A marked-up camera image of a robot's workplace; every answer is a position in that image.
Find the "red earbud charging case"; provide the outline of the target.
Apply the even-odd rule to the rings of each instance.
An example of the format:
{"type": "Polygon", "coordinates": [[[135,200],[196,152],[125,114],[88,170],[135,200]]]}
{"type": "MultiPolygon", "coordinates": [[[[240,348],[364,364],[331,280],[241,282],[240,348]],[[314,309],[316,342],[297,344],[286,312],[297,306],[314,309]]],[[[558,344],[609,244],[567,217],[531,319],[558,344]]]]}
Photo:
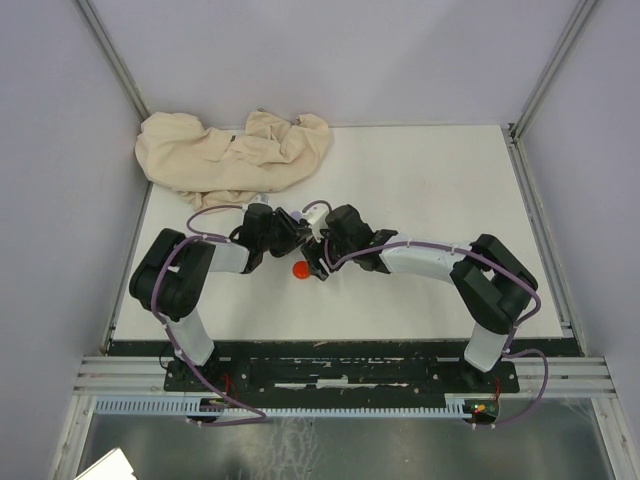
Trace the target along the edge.
{"type": "Polygon", "coordinates": [[[308,279],[311,277],[311,270],[306,260],[297,261],[292,267],[292,273],[297,279],[308,279]]]}

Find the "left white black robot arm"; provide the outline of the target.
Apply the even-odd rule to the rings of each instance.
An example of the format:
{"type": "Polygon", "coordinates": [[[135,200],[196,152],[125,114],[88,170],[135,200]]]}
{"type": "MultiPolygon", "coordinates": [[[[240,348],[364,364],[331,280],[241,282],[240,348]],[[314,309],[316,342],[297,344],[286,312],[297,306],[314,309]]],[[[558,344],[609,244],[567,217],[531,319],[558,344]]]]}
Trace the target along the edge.
{"type": "Polygon", "coordinates": [[[162,229],[135,269],[129,293],[156,316],[178,357],[189,362],[186,376],[198,389],[209,390],[221,378],[220,364],[210,359],[214,341],[197,311],[211,273],[249,274],[265,253],[283,257],[313,237],[299,212],[263,204],[243,208],[242,223],[228,236],[162,229]]]}

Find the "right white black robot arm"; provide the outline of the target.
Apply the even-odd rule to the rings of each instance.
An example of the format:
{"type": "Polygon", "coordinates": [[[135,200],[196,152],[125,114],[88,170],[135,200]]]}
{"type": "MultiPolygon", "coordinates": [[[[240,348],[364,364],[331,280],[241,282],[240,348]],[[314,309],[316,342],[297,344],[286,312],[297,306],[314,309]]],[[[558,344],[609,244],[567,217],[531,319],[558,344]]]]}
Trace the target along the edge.
{"type": "Polygon", "coordinates": [[[374,231],[347,204],[335,209],[315,201],[294,220],[301,226],[301,251],[320,280],[349,262],[368,272],[411,274],[453,285],[475,325],[458,368],[467,389],[481,391],[495,379],[519,326],[541,308],[538,283],[495,236],[470,243],[418,240],[396,230],[374,231]]]}

